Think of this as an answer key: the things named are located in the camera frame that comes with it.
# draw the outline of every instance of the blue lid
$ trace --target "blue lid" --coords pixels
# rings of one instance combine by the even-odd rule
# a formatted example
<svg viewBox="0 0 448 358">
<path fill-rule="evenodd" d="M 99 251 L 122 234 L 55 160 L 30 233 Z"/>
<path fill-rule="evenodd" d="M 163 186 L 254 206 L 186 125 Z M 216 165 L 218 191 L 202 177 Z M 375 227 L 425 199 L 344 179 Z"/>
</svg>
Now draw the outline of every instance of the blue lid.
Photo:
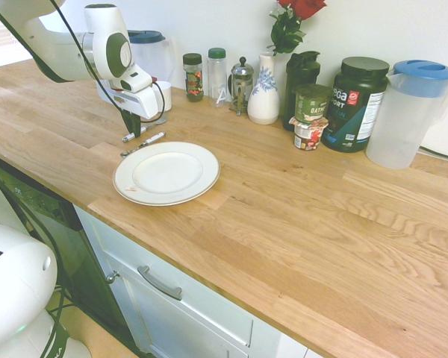
<svg viewBox="0 0 448 358">
<path fill-rule="evenodd" d="M 425 78 L 428 80 L 448 80 L 448 67 L 441 63 L 425 60 L 410 60 L 395 63 L 395 73 Z"/>
<path fill-rule="evenodd" d="M 159 43 L 166 39 L 159 31 L 128 30 L 128 36 L 131 43 Z"/>
<path fill-rule="evenodd" d="M 406 95 L 442 97 L 448 90 L 448 67 L 425 60 L 401 61 L 395 64 L 389 79 L 393 89 Z"/>
</svg>

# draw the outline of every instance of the white plate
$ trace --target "white plate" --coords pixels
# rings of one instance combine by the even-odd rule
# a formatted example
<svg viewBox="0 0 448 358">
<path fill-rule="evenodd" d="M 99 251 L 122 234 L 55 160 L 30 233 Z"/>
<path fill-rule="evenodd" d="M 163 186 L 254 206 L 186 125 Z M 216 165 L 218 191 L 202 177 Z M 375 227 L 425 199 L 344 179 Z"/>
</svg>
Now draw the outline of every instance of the white plate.
<svg viewBox="0 0 448 358">
<path fill-rule="evenodd" d="M 135 203 L 184 203 L 207 192 L 220 167 L 208 149 L 186 142 L 164 142 L 129 154 L 116 168 L 113 184 Z"/>
</svg>

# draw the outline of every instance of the blue floral vase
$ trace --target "blue floral vase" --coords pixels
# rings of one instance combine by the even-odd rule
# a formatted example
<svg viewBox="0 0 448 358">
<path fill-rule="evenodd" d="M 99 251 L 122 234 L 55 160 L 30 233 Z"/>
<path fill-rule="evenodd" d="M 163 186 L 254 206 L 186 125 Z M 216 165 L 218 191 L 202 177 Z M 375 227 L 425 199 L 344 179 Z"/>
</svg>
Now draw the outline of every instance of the blue floral vase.
<svg viewBox="0 0 448 358">
<path fill-rule="evenodd" d="M 274 79 L 276 57 L 270 51 L 259 55 L 259 77 L 247 105 L 249 119 L 259 125 L 271 125 L 279 117 L 280 99 Z"/>
</svg>

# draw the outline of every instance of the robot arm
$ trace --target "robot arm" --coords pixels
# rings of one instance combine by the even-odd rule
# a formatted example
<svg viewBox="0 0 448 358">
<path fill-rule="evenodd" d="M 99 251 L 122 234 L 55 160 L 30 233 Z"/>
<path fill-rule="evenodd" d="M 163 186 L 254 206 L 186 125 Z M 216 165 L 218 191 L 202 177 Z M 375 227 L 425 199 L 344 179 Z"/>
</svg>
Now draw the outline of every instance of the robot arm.
<svg viewBox="0 0 448 358">
<path fill-rule="evenodd" d="M 57 6 L 64 2 L 55 0 Z M 94 78 L 72 35 L 49 31 L 40 21 L 40 16 L 54 11 L 51 0 L 0 0 L 0 20 L 47 77 L 55 82 Z M 128 131 L 138 137 L 140 117 L 150 119 L 158 113 L 152 78 L 134 64 L 128 31 L 115 5 L 88 5 L 84 15 L 88 32 L 75 37 L 102 83 L 102 88 L 98 86 L 99 95 L 108 102 L 113 99 Z"/>
</svg>

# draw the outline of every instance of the black dishwasher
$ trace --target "black dishwasher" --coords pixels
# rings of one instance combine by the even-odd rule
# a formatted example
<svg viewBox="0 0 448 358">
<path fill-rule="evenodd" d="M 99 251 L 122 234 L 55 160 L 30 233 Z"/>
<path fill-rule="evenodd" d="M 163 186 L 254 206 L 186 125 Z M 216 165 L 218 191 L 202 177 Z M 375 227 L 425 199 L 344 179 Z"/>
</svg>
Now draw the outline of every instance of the black dishwasher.
<svg viewBox="0 0 448 358">
<path fill-rule="evenodd" d="M 55 241 L 63 262 L 57 282 L 66 287 L 74 305 L 134 351 L 128 326 L 73 205 L 1 159 L 0 189 L 30 235 L 56 255 Z"/>
</svg>

